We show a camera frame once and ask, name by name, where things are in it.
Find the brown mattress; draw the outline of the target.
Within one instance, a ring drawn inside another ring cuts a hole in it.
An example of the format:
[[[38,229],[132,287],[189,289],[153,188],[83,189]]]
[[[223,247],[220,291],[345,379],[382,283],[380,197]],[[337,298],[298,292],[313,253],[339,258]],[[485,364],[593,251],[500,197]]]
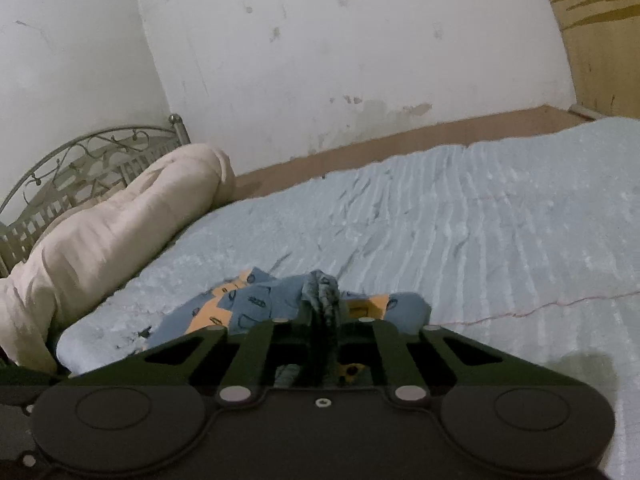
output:
[[[232,200],[238,202],[266,196],[333,171],[357,169],[393,156],[428,151],[439,145],[467,146],[504,138],[541,136],[589,121],[584,115],[544,105],[395,133],[242,174],[236,178]]]

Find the wooden wardrobe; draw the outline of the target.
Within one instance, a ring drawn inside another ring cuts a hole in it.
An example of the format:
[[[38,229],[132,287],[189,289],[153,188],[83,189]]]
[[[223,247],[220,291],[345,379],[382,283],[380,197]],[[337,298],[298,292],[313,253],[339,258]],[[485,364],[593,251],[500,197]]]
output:
[[[606,116],[639,116],[639,0],[549,0],[577,104]]]

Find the metal bed headboard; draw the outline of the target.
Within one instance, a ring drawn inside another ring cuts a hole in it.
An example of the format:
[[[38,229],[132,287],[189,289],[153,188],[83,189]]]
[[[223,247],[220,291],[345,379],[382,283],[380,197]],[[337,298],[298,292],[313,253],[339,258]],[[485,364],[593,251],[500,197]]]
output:
[[[182,118],[172,114],[166,126],[101,129],[43,156],[1,201],[1,275],[28,258],[61,214],[130,184],[157,159],[189,143]]]

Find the blue pants with orange cars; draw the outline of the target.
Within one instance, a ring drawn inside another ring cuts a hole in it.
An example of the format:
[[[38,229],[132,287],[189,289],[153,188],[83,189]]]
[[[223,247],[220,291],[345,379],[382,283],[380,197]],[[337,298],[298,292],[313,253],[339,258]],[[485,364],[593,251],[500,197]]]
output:
[[[373,379],[373,353],[354,336],[362,320],[382,320],[401,336],[416,336],[428,323],[431,307],[414,292],[367,296],[342,292],[337,279],[320,270],[274,278],[250,269],[229,283],[178,307],[152,333],[145,348],[221,326],[231,337],[247,335],[263,322],[294,323],[290,351],[274,372],[277,388],[364,387]]]

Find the light blue bed blanket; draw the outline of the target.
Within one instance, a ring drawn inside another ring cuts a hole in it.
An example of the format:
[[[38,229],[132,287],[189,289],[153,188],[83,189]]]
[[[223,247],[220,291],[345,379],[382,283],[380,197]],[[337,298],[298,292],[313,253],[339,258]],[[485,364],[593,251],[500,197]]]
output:
[[[613,479],[639,474],[639,124],[445,145],[241,200],[189,226],[55,346],[81,374],[140,350],[200,292],[250,268],[416,292],[432,321],[595,386]]]

